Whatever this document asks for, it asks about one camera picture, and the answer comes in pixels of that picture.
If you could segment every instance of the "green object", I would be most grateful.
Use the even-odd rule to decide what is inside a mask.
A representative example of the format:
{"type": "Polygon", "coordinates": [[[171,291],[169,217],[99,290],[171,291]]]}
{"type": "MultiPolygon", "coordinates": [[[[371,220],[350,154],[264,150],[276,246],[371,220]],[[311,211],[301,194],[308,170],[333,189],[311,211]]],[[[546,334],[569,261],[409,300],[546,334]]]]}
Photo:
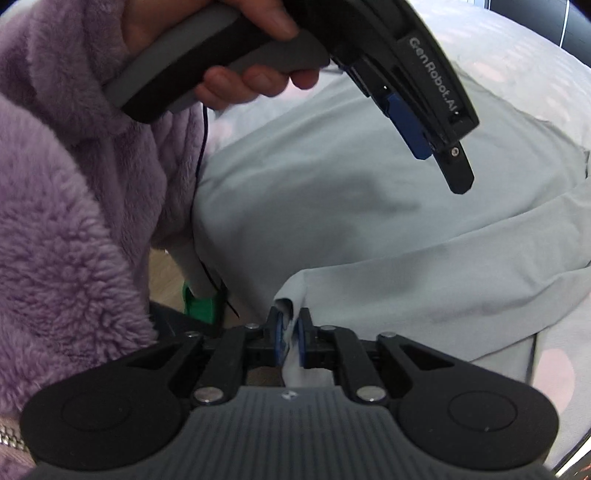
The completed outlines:
{"type": "Polygon", "coordinates": [[[215,325],[219,318],[219,295],[196,299],[187,284],[183,285],[184,313],[191,318],[215,325]]]}

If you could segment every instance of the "human hand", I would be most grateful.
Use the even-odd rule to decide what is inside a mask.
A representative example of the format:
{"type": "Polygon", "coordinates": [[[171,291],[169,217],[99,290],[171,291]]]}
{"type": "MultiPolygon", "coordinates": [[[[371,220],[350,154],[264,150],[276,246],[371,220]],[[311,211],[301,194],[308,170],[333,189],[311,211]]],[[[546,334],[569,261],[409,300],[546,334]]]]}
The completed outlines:
{"type": "MultiPolygon", "coordinates": [[[[212,0],[127,0],[122,19],[123,38],[136,56],[162,33],[201,10],[212,0]]],[[[286,13],[281,0],[224,0],[276,40],[288,41],[298,26],[286,13]]],[[[243,75],[224,67],[212,67],[196,86],[195,94],[204,105],[223,110],[230,104],[247,103],[258,95],[273,97],[287,87],[289,77],[302,90],[318,81],[318,70],[292,72],[289,76],[270,67],[255,65],[243,75]]]]}

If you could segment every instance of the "floor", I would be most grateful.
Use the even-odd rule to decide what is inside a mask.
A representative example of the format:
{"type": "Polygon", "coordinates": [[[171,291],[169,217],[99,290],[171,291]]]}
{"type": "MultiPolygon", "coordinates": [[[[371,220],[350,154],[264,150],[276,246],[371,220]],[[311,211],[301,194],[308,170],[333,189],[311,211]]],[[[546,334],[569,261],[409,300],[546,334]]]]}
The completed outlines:
{"type": "MultiPolygon", "coordinates": [[[[183,276],[173,259],[164,251],[152,250],[150,253],[150,298],[158,303],[183,311],[183,296],[181,289],[183,276]]],[[[234,308],[241,313],[240,303],[232,299],[234,308]]],[[[230,309],[226,309],[224,326],[226,328],[249,323],[252,318],[241,314],[237,318],[230,309]]],[[[247,379],[248,385],[278,387],[281,385],[281,375],[278,368],[257,368],[251,370],[247,379]]]]}

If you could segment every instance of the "metal zipper teeth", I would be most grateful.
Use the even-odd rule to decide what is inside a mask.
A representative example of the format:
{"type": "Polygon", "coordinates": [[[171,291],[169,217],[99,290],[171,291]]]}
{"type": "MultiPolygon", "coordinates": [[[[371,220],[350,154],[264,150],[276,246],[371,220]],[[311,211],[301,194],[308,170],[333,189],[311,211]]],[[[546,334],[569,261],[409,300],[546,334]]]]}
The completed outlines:
{"type": "Polygon", "coordinates": [[[29,449],[22,437],[14,429],[4,425],[0,425],[0,445],[29,453],[29,449]]]}

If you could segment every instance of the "gray ribbed panel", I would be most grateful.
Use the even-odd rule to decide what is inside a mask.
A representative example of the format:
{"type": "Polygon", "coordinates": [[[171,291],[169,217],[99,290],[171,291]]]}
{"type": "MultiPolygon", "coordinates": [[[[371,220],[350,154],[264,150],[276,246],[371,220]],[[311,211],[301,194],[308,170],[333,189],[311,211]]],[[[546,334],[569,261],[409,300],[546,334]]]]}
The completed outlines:
{"type": "Polygon", "coordinates": [[[554,480],[541,465],[469,472],[411,444],[386,409],[349,401],[340,387],[242,387],[195,410],[176,440],[135,466],[76,473],[41,465],[27,480],[554,480]]]}

